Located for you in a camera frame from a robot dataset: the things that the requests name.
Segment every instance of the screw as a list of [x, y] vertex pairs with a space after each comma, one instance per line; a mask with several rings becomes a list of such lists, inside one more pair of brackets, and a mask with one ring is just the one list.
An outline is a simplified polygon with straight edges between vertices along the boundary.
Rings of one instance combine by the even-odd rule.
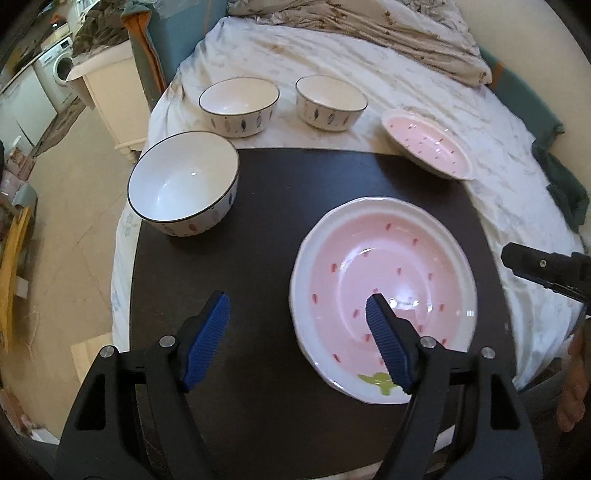
[[489, 346], [484, 347], [480, 352], [484, 358], [488, 358], [489, 360], [492, 360], [496, 355], [495, 351]]
[[115, 347], [111, 345], [104, 346], [100, 349], [100, 355], [102, 358], [109, 358], [113, 353], [115, 353]]
[[421, 337], [421, 345], [423, 345], [425, 348], [435, 348], [437, 341], [433, 337]]
[[164, 335], [158, 342], [161, 347], [169, 348], [176, 343], [177, 339], [172, 335]]

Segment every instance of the round table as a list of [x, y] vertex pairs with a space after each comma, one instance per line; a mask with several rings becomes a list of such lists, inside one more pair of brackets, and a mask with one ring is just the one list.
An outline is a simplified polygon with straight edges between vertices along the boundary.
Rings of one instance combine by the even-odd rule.
[[[223, 479], [294, 480], [380, 461], [405, 406], [369, 405], [330, 388], [301, 354], [288, 305], [303, 238], [329, 210], [357, 197], [411, 202], [464, 250], [478, 291], [471, 351], [491, 346], [515, 369], [509, 312], [478, 215], [461, 183], [404, 157], [348, 151], [239, 151], [236, 202], [212, 230], [172, 238], [145, 222], [135, 257], [131, 346], [175, 333], [213, 290], [232, 314], [207, 378], [187, 400]], [[147, 395], [138, 405], [153, 465], [164, 468]], [[451, 399], [443, 426], [453, 423]]]

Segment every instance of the human hand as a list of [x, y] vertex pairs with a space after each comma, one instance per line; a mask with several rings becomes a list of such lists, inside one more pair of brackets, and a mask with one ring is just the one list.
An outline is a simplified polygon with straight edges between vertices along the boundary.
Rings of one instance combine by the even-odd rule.
[[556, 411], [556, 422], [563, 432], [570, 432], [585, 414], [583, 400], [589, 389], [589, 379], [584, 368], [582, 330], [575, 334], [569, 346], [569, 355], [571, 356], [569, 370]]

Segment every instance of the tiled floor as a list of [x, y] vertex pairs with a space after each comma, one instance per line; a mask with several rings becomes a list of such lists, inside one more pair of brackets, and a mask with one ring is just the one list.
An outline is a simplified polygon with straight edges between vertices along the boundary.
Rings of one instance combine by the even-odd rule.
[[15, 298], [17, 341], [0, 352], [0, 372], [33, 422], [58, 437], [80, 387], [75, 345], [111, 331], [115, 229], [131, 171], [113, 146], [99, 114], [86, 108], [30, 178], [39, 203], [22, 274], [29, 298]]

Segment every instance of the pink ceramic dish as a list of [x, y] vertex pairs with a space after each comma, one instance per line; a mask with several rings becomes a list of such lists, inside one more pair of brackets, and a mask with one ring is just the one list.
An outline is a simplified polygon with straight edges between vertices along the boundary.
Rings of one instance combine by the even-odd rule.
[[385, 112], [382, 125], [420, 167], [445, 179], [474, 178], [470, 158], [448, 128], [402, 109]]
[[367, 403], [406, 403], [365, 320], [381, 293], [421, 335], [467, 351], [476, 286], [451, 233], [424, 210], [361, 198], [327, 213], [301, 244], [290, 285], [300, 348], [333, 388]]

